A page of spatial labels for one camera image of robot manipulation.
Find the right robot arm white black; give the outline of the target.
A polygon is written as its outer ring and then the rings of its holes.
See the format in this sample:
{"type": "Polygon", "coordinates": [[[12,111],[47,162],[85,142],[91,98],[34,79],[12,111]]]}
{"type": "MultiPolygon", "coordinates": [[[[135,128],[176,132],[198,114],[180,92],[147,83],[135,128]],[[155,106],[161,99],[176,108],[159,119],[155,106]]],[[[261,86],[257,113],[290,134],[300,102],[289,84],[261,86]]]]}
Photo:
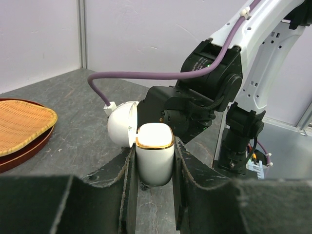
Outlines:
{"type": "Polygon", "coordinates": [[[206,75],[151,87],[138,104],[138,125],[169,125],[184,143],[211,126],[215,112],[226,112],[219,158],[213,163],[227,176],[244,176],[263,130],[272,82],[297,39],[312,23],[309,0],[250,0],[221,29],[202,41],[181,71],[218,66],[206,75]]]}

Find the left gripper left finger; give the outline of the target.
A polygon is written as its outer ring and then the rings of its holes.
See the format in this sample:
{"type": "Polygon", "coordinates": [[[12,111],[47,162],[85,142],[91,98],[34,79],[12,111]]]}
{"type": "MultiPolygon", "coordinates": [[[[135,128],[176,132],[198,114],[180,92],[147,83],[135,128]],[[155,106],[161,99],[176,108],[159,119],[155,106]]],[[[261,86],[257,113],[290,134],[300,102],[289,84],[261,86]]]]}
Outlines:
{"type": "Polygon", "coordinates": [[[3,234],[133,234],[136,151],[123,149],[89,175],[2,176],[3,234]]]}

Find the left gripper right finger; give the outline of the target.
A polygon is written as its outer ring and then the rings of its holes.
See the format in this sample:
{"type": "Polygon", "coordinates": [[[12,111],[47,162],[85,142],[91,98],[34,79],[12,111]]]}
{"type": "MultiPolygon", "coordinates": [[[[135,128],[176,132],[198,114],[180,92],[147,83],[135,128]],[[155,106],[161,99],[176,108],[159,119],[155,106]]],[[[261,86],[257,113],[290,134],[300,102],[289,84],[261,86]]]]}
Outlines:
{"type": "Polygon", "coordinates": [[[175,138],[173,194],[182,234],[309,234],[310,180],[228,178],[175,138]]]}

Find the white earbud charging case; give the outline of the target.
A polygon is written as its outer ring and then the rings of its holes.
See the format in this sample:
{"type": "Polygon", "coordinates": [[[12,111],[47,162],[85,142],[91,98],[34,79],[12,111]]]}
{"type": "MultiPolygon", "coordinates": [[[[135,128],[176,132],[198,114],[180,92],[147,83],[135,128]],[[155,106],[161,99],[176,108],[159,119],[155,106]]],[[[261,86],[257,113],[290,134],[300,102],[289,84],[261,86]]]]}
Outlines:
{"type": "Polygon", "coordinates": [[[104,105],[108,116],[107,130],[113,143],[134,147],[140,180],[149,187],[166,185],[174,162],[174,134],[165,123],[149,122],[138,125],[138,102],[104,105]]]}

